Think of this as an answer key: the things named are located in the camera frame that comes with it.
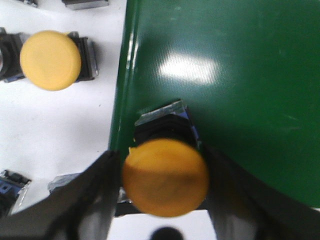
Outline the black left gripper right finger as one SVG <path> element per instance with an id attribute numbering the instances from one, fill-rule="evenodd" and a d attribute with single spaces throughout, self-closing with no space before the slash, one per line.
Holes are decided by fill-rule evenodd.
<path id="1" fill-rule="evenodd" d="M 203 146 L 209 170 L 207 210 L 218 240 L 318 240 L 320 213 Z"/>

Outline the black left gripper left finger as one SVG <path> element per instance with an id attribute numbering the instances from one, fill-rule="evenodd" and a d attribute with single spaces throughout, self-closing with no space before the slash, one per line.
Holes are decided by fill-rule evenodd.
<path id="1" fill-rule="evenodd" d="M 120 154 L 104 152 L 47 198 L 0 221 L 2 240 L 105 240 L 116 212 Z"/>

